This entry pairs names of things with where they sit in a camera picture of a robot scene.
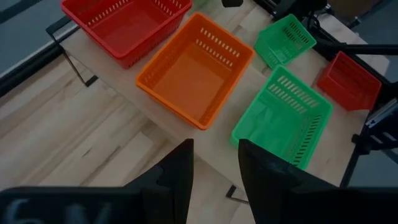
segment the wooden tabletop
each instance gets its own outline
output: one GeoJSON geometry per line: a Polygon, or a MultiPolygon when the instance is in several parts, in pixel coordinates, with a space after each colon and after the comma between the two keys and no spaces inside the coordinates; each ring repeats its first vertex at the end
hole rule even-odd
{"type": "MultiPolygon", "coordinates": [[[[194,6],[194,10],[201,11],[251,46],[254,45],[258,32],[272,23],[270,15],[252,0],[245,0],[244,4],[237,8],[224,8],[221,1],[208,0],[202,5],[194,6]]],[[[325,30],[342,42],[363,42],[333,16],[322,16],[320,22],[325,30]]],[[[62,46],[70,55],[135,104],[149,119],[168,133],[171,141],[180,143],[186,138],[193,138],[196,154],[243,189],[238,151],[229,144],[228,139],[251,100],[265,84],[271,70],[256,55],[212,127],[200,131],[156,103],[135,84],[136,75],[163,45],[164,43],[160,44],[129,70],[124,70],[82,30],[78,30],[62,42],[62,46]]],[[[389,64],[388,59],[383,56],[368,55],[363,56],[363,59],[378,72],[385,74],[389,64]]],[[[339,185],[354,150],[351,137],[361,131],[368,111],[349,113],[315,86],[318,74],[327,64],[328,62],[316,51],[310,50],[290,63],[287,68],[333,104],[331,118],[306,171],[339,185]]]]}

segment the light wood surface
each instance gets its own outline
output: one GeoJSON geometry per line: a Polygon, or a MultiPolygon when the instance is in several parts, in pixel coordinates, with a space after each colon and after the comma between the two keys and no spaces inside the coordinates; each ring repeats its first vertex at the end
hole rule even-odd
{"type": "MultiPolygon", "coordinates": [[[[261,29],[272,23],[268,13],[251,0],[244,1],[241,7],[229,9],[223,8],[221,1],[208,1],[202,7],[198,7],[197,10],[212,18],[249,45],[254,44],[257,33],[261,29]]],[[[320,18],[323,28],[330,34],[337,36],[340,41],[359,41],[359,37],[353,39],[354,33],[348,32],[344,25],[336,19],[328,19],[330,17],[320,18]]],[[[129,70],[123,70],[82,30],[74,33],[62,43],[69,54],[88,67],[102,81],[133,103],[150,120],[162,128],[172,142],[176,144],[186,138],[193,138],[197,155],[243,189],[237,150],[229,145],[228,138],[234,125],[266,82],[271,71],[256,56],[213,126],[206,131],[199,131],[185,124],[135,86],[136,75],[163,44],[129,70]]],[[[374,59],[373,56],[370,56],[368,62],[381,73],[384,73],[388,66],[388,60],[385,58],[374,59]]],[[[367,111],[348,113],[315,86],[318,74],[327,63],[316,51],[310,50],[290,63],[287,68],[306,84],[324,95],[334,106],[330,121],[306,171],[332,184],[339,185],[354,149],[354,144],[350,141],[351,137],[360,132],[367,111]]]]}
{"type": "MultiPolygon", "coordinates": [[[[93,75],[77,65],[85,78],[93,75]]],[[[0,190],[122,186],[176,146],[101,80],[86,88],[63,57],[0,98],[0,133],[0,190]]],[[[199,157],[194,170],[187,223],[232,222],[240,205],[225,197],[232,183],[199,157]]]]}

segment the red plastic basket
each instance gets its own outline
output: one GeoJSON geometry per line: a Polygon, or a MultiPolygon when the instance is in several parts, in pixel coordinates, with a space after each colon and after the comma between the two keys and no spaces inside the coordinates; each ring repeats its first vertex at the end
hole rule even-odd
{"type": "Polygon", "coordinates": [[[318,87],[348,111],[371,110],[381,82],[353,59],[339,52],[324,69],[318,87]]]}
{"type": "Polygon", "coordinates": [[[191,0],[63,0],[61,8],[122,68],[129,68],[180,25],[191,0]]]}

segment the floor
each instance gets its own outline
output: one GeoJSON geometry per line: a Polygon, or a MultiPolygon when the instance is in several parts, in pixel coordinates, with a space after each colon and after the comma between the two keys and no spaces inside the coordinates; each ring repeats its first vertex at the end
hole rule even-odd
{"type": "MultiPolygon", "coordinates": [[[[92,75],[77,67],[84,78],[92,75]]],[[[122,186],[174,147],[101,80],[84,87],[63,57],[0,98],[1,190],[122,186]]],[[[254,223],[248,205],[225,197],[229,180],[199,158],[194,169],[187,223],[254,223]]],[[[244,193],[234,196],[244,198],[244,193]]]]}
{"type": "MultiPolygon", "coordinates": [[[[398,1],[391,1],[353,29],[370,44],[398,44],[398,1]]],[[[387,56],[390,65],[386,73],[390,82],[398,81],[398,56],[387,56]]],[[[398,157],[398,150],[393,150],[398,157]]],[[[351,187],[398,187],[398,164],[382,151],[361,156],[349,185],[351,187]]]]}
{"type": "MultiPolygon", "coordinates": [[[[0,14],[19,1],[1,0],[0,14]]],[[[45,29],[64,16],[60,2],[61,0],[41,0],[24,12],[0,23],[0,78],[15,63],[51,41],[45,29]]]]}

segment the table leg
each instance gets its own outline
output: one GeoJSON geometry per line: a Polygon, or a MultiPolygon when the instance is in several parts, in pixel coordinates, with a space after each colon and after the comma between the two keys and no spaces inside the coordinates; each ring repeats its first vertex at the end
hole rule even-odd
{"type": "Polygon", "coordinates": [[[81,77],[80,72],[77,70],[76,66],[72,63],[72,61],[70,60],[67,52],[65,51],[65,49],[61,46],[61,41],[65,40],[67,37],[69,37],[70,35],[72,35],[74,32],[76,32],[76,30],[79,29],[78,26],[76,26],[75,28],[73,28],[72,30],[68,31],[66,34],[64,34],[61,38],[57,39],[54,36],[54,33],[56,31],[58,31],[59,29],[61,29],[62,27],[64,27],[65,25],[67,25],[69,22],[71,22],[71,20],[67,17],[64,16],[63,18],[61,18],[60,20],[58,20],[57,22],[54,22],[53,24],[51,24],[49,27],[46,28],[46,32],[48,33],[48,35],[51,37],[51,39],[55,42],[55,44],[57,45],[57,47],[59,49],[61,49],[63,56],[66,58],[66,60],[68,61],[68,63],[70,64],[70,66],[72,67],[73,71],[75,71],[75,73],[77,74],[77,77],[80,79],[80,81],[86,86],[89,87],[91,84],[93,84],[98,77],[96,75],[92,76],[89,80],[84,81],[83,77],[81,77]]]}

